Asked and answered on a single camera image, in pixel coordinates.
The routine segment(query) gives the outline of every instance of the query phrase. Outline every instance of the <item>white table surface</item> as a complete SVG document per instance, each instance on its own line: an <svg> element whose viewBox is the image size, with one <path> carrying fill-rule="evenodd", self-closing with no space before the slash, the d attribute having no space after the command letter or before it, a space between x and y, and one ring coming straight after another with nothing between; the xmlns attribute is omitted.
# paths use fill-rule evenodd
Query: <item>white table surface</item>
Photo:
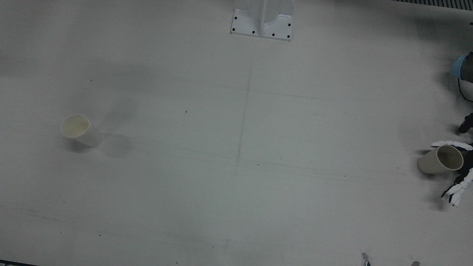
<svg viewBox="0 0 473 266"><path fill-rule="evenodd" d="M0 2L0 259L470 265L473 191L416 167L472 142L448 75L470 11L297 0L290 43L233 0ZM60 123L88 116L97 148Z"/></svg>

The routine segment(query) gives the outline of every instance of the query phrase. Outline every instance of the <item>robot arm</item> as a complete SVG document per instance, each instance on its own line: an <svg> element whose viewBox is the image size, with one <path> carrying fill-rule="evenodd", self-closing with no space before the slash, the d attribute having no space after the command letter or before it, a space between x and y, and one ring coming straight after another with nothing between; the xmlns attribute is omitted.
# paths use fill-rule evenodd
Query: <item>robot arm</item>
<svg viewBox="0 0 473 266"><path fill-rule="evenodd" d="M442 145L451 145L456 148L463 149L465 151L473 151L473 146L463 143L463 142L456 142L456 141L438 141L438 142L432 143L430 146L436 148Z"/></svg>
<svg viewBox="0 0 473 266"><path fill-rule="evenodd" d="M442 194L441 197L443 197L445 194L449 195L450 197L448 199L448 202L452 206L458 207L460 205L460 200L461 200L462 193L465 191L465 189L469 186L469 184L472 181L473 181L473 172L469 172L468 175L465 176L463 181L461 181L458 184L453 184L453 186L451 186L448 190L446 190Z"/></svg>

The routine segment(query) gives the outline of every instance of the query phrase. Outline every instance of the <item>blue cap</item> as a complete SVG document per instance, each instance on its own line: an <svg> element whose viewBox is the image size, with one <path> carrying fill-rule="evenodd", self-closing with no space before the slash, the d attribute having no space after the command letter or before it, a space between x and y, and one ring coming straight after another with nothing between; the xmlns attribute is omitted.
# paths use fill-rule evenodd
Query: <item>blue cap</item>
<svg viewBox="0 0 473 266"><path fill-rule="evenodd" d="M450 69L450 74L456 77L457 79L462 79L460 70L462 68L463 60L465 60L466 55L458 57L455 62L453 62L452 68Z"/></svg>

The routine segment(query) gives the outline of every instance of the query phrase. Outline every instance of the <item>white paper cup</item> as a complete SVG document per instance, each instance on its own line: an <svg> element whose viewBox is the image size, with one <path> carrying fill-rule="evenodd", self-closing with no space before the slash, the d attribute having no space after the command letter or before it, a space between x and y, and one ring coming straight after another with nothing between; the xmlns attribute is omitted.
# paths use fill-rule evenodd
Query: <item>white paper cup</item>
<svg viewBox="0 0 473 266"><path fill-rule="evenodd" d="M70 115L63 120L61 131L68 139L96 147L102 142L102 134L83 115Z"/></svg>
<svg viewBox="0 0 473 266"><path fill-rule="evenodd" d="M419 170L426 174L439 174L458 170L463 166L463 156L454 147L444 145L429 151L417 162Z"/></svg>

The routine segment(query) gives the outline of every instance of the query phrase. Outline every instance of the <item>metal grate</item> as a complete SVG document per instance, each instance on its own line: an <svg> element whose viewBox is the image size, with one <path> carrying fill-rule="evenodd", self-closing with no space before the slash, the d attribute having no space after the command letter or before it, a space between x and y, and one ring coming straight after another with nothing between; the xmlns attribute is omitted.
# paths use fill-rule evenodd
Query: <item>metal grate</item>
<svg viewBox="0 0 473 266"><path fill-rule="evenodd" d="M13 262L13 261L7 261L7 260L0 259L0 266L36 266L36 265L19 263L19 262Z"/></svg>
<svg viewBox="0 0 473 266"><path fill-rule="evenodd" d="M437 6L452 9L462 9L472 11L472 0L393 0L398 2L407 2L429 6Z"/></svg>

